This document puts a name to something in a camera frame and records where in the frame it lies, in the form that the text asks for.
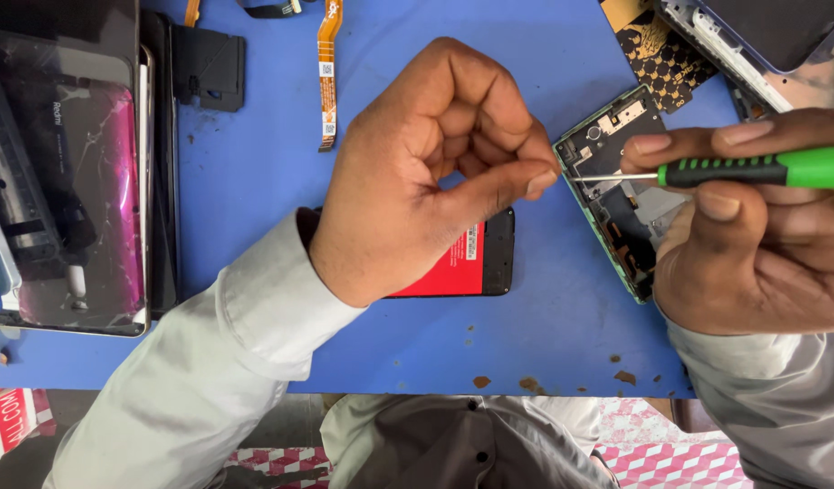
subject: hand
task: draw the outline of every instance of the hand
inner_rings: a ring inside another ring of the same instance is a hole
[[[467,180],[443,191],[454,170]],[[417,281],[469,227],[561,169],[511,74],[454,39],[421,51],[347,127],[309,256],[350,306]]]
[[[834,145],[834,110],[796,110],[722,129],[634,137],[622,171],[685,157],[739,158]],[[709,182],[658,252],[656,301],[709,334],[834,331],[834,191]]]

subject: red phone screen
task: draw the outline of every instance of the red phone screen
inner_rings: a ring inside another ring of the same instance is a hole
[[[483,237],[486,223],[462,233],[420,280],[390,297],[457,296],[483,293]]]

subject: flex cable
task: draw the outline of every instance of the flex cable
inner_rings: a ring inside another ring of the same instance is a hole
[[[194,27],[200,18],[200,0],[187,0],[185,9],[185,26]]]
[[[341,27],[344,0],[326,0],[326,15],[317,31],[317,59],[321,70],[323,139],[319,153],[333,150],[336,142],[336,34]]]
[[[242,4],[241,0],[236,0],[236,3],[245,10],[245,13],[253,18],[287,18],[302,12],[300,0],[287,0],[280,4],[261,5],[259,7],[246,7]]]

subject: shirt sleeve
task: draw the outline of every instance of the shirt sleeve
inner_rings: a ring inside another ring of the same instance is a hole
[[[162,318],[63,439],[44,489],[205,486],[362,311],[317,277],[291,214]]]
[[[834,488],[834,333],[668,332],[756,487]]]

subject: qr code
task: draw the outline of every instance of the qr code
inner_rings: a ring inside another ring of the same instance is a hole
[[[321,66],[321,77],[332,77],[336,73],[333,70],[333,64],[329,61],[320,61],[319,65]]]
[[[477,225],[468,229],[466,242],[466,260],[477,260]]]

